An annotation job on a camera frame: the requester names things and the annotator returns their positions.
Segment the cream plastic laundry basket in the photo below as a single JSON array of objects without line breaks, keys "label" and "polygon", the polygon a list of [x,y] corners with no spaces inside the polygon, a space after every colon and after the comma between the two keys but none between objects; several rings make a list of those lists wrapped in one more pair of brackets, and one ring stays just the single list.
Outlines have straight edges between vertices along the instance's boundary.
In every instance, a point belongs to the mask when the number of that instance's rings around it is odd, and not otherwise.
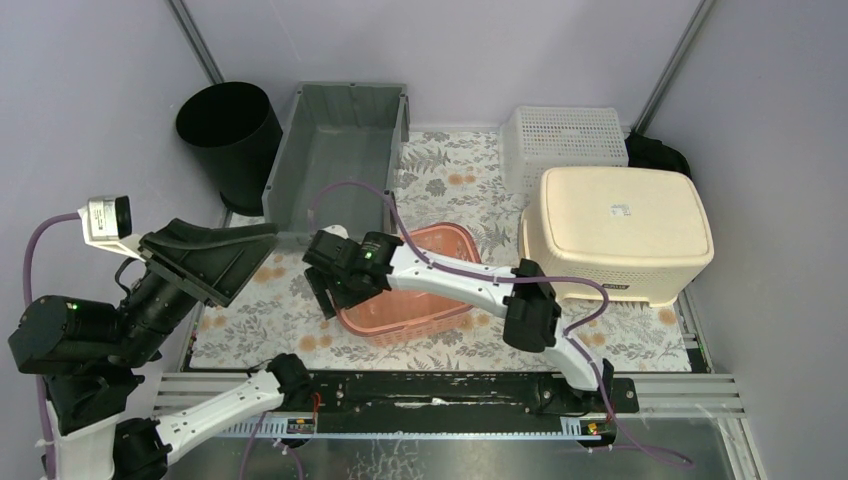
[{"label": "cream plastic laundry basket", "polygon": [[632,167],[545,171],[520,217],[519,252],[548,276],[601,285],[611,300],[672,305],[714,258],[690,178]]}]

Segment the pink perforated plastic basket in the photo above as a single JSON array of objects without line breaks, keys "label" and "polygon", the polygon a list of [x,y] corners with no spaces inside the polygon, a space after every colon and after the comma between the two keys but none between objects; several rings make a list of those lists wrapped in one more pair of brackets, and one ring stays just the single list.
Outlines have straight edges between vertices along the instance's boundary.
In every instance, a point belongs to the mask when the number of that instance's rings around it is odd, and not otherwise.
[{"label": "pink perforated plastic basket", "polygon": [[[479,251],[464,227],[442,222],[411,232],[416,246],[456,259],[479,263]],[[336,316],[351,334],[374,346],[405,343],[459,327],[469,304],[425,292],[385,291],[357,306],[342,309],[334,303]]]}]

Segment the grey plastic storage bin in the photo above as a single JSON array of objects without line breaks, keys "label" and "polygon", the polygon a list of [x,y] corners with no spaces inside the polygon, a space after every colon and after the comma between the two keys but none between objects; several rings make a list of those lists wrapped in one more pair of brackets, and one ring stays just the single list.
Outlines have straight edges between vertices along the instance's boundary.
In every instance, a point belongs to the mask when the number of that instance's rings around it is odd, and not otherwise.
[{"label": "grey plastic storage bin", "polygon": [[395,188],[409,129],[404,84],[298,84],[262,198],[281,242],[305,245],[334,224],[356,240],[394,231],[380,195]]}]

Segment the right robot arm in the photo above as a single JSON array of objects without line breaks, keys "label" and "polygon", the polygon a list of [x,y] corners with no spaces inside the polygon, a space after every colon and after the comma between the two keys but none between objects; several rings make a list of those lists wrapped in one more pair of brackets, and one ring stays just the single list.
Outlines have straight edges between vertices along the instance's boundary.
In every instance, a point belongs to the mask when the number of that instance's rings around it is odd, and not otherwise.
[{"label": "right robot arm", "polygon": [[503,341],[543,355],[583,410],[597,412],[613,398],[611,364],[591,353],[576,324],[563,319],[554,289],[559,278],[544,275],[532,260],[495,267],[430,252],[390,234],[369,232],[357,242],[327,230],[313,236],[303,260],[327,316],[388,291],[455,300],[502,319]]}]

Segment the white perforated plastic basket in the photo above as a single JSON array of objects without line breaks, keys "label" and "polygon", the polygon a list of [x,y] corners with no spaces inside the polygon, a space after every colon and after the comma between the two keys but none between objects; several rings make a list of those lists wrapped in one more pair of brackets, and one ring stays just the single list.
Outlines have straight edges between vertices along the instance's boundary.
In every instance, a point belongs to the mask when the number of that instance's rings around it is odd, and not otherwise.
[{"label": "white perforated plastic basket", "polygon": [[551,168],[624,167],[624,131],[613,108],[520,106],[498,131],[504,187],[528,194]]}]

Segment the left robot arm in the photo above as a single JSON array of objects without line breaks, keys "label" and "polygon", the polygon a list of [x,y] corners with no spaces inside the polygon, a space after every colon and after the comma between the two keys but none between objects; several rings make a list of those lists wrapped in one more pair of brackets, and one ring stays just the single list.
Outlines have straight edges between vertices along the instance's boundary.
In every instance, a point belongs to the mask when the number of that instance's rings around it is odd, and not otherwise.
[{"label": "left robot arm", "polygon": [[115,249],[145,266],[118,305],[45,295],[31,302],[8,343],[17,368],[40,377],[53,479],[160,479],[186,453],[252,416],[296,411],[310,376],[281,354],[242,384],[175,414],[124,419],[138,370],[197,304],[230,304],[277,245],[272,223],[210,229],[175,219],[144,235],[121,229],[91,246]]}]

